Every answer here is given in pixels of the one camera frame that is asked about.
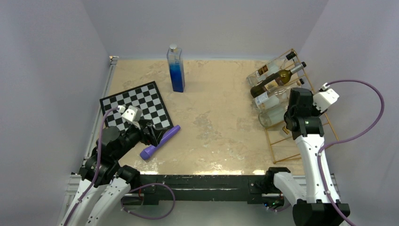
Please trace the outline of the blue square glass bottle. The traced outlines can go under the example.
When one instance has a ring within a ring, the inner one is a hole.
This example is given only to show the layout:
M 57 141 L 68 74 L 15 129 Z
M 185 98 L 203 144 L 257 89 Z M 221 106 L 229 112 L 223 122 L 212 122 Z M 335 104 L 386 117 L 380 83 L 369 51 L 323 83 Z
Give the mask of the blue square glass bottle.
M 169 73 L 174 92 L 184 92 L 184 64 L 182 59 L 182 49 L 176 44 L 171 44 L 167 52 Z

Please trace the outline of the clear wine bottle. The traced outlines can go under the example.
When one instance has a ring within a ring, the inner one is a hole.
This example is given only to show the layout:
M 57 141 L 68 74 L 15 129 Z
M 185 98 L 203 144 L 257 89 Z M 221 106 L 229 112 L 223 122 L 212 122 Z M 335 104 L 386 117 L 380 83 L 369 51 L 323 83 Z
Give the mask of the clear wine bottle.
M 269 128 L 284 121 L 284 114 L 287 111 L 287 104 L 277 105 L 265 112 L 259 113 L 258 119 L 264 128 Z

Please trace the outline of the clear round short bottle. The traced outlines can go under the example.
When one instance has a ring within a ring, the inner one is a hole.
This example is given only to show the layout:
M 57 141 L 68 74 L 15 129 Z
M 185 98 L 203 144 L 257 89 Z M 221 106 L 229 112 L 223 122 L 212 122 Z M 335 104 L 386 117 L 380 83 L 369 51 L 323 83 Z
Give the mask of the clear round short bottle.
M 276 107 L 288 101 L 292 88 L 300 88 L 304 84 L 303 80 L 298 80 L 288 86 L 273 87 L 269 92 L 265 92 L 253 99 L 254 106 L 261 112 Z

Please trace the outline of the dark green wine bottle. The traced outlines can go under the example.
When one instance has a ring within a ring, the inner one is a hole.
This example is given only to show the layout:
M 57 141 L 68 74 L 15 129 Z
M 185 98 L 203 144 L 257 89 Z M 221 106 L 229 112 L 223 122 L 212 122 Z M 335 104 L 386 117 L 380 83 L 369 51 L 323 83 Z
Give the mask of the dark green wine bottle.
M 268 91 L 267 85 L 271 82 L 275 82 L 277 86 L 284 86 L 286 85 L 290 80 L 291 77 L 297 73 L 298 71 L 302 70 L 305 68 L 307 64 L 305 62 L 301 62 L 299 65 L 296 65 L 290 70 L 279 70 L 276 73 L 273 73 L 266 77 L 264 80 L 261 82 L 257 83 L 255 86 L 253 86 L 250 89 L 250 94 L 253 98 L 265 93 Z

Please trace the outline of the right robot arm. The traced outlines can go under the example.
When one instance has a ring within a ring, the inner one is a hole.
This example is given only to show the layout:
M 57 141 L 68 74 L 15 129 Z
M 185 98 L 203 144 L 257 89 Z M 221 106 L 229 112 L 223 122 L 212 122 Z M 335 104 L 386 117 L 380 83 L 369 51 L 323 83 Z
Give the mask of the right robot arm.
M 341 202 L 331 178 L 320 119 L 338 98 L 331 88 L 321 88 L 316 94 L 304 88 L 290 91 L 284 122 L 300 150 L 306 187 L 301 187 L 287 168 L 270 167 L 262 190 L 265 194 L 283 194 L 293 208 L 297 226 L 339 226 L 350 214 L 349 205 Z

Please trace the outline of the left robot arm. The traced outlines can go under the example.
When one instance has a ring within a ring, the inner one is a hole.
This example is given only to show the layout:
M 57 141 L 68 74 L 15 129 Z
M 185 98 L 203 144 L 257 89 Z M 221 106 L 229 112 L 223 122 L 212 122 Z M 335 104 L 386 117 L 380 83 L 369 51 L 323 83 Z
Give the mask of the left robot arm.
M 136 144 L 159 146 L 168 128 L 156 128 L 149 120 L 125 132 L 110 126 L 101 130 L 94 153 L 80 168 L 76 195 L 60 225 L 98 226 L 128 192 L 136 192 L 140 172 L 120 166 L 119 160 Z

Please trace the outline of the clear bottle black cap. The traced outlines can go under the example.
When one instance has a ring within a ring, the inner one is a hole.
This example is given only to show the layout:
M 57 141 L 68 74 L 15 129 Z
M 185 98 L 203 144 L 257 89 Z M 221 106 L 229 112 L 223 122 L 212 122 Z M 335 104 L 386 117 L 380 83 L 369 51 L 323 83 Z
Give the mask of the clear bottle black cap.
M 247 82 L 250 87 L 257 85 L 262 82 L 266 77 L 276 73 L 282 69 L 292 68 L 297 62 L 297 54 L 294 50 L 281 55 L 267 62 L 260 68 L 256 69 L 255 72 L 251 73 L 247 77 Z

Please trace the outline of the purple flashlight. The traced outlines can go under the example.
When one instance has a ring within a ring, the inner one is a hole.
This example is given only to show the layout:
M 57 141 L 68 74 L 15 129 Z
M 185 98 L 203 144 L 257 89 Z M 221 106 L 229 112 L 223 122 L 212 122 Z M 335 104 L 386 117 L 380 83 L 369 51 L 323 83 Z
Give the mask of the purple flashlight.
M 167 141 L 169 141 L 174 135 L 178 133 L 178 131 L 181 129 L 179 125 L 176 125 L 169 129 L 162 137 L 160 140 L 159 144 L 157 146 L 150 145 L 143 149 L 140 153 L 140 157 L 143 160 L 148 160 L 151 158 L 151 156 L 159 149 L 161 148 Z

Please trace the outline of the black white chessboard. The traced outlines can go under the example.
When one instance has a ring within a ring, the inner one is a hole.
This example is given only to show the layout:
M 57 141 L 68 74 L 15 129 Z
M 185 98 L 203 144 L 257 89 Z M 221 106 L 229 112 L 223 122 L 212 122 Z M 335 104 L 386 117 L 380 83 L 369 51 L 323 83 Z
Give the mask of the black white chessboard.
M 99 100 L 102 113 L 119 105 L 142 110 L 142 119 L 152 120 L 157 128 L 172 128 L 173 122 L 155 81 L 104 97 Z

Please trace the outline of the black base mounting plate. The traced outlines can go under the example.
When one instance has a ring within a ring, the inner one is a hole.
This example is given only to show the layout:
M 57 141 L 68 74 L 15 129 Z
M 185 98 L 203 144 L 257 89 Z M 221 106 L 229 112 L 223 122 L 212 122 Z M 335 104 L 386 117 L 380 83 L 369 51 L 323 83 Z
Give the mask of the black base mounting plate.
M 147 187 L 122 198 L 126 206 L 157 205 L 160 201 L 245 202 L 278 208 L 283 194 L 263 175 L 142 175 Z

